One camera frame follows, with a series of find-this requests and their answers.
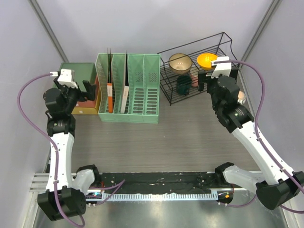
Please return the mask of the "drawer box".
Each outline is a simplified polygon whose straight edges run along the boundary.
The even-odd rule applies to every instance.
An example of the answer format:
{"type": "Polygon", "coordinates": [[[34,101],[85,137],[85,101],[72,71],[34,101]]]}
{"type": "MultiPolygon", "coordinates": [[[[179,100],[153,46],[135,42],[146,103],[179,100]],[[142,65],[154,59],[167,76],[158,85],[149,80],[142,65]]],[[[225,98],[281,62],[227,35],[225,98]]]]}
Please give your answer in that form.
{"type": "Polygon", "coordinates": [[[62,63],[59,71],[61,69],[70,69],[74,70],[75,76],[74,79],[78,83],[81,91],[86,91],[85,86],[83,85],[83,80],[88,81],[91,84],[96,85],[95,100],[94,101],[85,101],[78,102],[76,107],[73,109],[73,115],[97,115],[98,108],[101,101],[101,92],[99,89],[99,82],[97,77],[97,72],[95,68],[95,63],[62,63]]]}

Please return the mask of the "orange folder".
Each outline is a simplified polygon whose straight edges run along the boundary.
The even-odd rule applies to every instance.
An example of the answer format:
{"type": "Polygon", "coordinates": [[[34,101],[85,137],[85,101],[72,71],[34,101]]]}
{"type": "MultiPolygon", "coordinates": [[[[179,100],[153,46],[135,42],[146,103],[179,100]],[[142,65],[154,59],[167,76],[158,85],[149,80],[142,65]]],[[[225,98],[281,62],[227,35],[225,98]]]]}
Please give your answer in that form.
{"type": "Polygon", "coordinates": [[[108,110],[113,113],[113,83],[112,83],[112,54],[111,49],[107,53],[108,58],[108,72],[107,72],[107,96],[108,96],[108,110]]]}

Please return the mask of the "white folder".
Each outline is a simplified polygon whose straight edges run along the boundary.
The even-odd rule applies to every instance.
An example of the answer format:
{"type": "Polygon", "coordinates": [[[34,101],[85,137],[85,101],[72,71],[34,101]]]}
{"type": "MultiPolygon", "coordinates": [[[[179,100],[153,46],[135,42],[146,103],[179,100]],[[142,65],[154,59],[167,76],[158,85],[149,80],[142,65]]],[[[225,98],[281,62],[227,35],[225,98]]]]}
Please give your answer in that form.
{"type": "Polygon", "coordinates": [[[126,109],[127,97],[129,93],[129,80],[128,80],[128,52],[125,54],[125,63],[124,63],[124,83],[122,91],[122,102],[120,113],[124,114],[126,109]]]}

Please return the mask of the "green file organizer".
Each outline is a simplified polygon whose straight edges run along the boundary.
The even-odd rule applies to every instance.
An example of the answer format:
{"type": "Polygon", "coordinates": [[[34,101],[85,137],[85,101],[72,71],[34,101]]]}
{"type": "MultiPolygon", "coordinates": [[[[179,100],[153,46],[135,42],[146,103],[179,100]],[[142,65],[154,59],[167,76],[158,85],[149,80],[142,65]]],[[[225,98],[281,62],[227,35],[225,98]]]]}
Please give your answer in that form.
{"type": "Polygon", "coordinates": [[[160,61],[158,54],[128,54],[129,93],[121,114],[125,54],[112,54],[113,113],[108,110],[107,53],[99,53],[96,71],[101,90],[98,115],[103,122],[155,124],[159,121],[160,61]]]}

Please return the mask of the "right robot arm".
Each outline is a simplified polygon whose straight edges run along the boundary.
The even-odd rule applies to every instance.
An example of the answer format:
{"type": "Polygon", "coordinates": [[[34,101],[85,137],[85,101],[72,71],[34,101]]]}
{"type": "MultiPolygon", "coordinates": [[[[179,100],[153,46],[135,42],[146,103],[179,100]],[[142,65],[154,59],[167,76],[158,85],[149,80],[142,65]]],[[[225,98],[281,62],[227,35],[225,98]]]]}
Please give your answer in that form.
{"type": "Polygon", "coordinates": [[[261,170],[261,173],[252,173],[226,162],[215,168],[216,185],[224,188],[234,184],[245,188],[269,210],[298,195],[304,187],[303,171],[295,172],[283,161],[262,135],[252,114],[238,103],[240,88],[236,80],[222,74],[212,77],[200,70],[198,82],[199,87],[207,87],[218,121],[242,143],[261,170]]]}

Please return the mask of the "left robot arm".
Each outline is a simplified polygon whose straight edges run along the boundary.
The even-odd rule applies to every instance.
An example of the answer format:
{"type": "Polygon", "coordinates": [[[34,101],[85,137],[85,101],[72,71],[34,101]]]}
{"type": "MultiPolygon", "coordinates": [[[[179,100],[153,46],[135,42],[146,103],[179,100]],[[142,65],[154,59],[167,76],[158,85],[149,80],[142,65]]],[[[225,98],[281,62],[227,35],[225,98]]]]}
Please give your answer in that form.
{"type": "Polygon", "coordinates": [[[76,120],[72,115],[77,102],[95,99],[96,85],[84,81],[82,92],[72,76],[56,76],[55,88],[43,98],[47,107],[47,138],[51,144],[50,170],[46,191],[38,195],[38,205],[51,221],[82,216],[86,211],[86,193],[101,184],[98,168],[80,167],[72,175],[72,149],[76,120]]]}

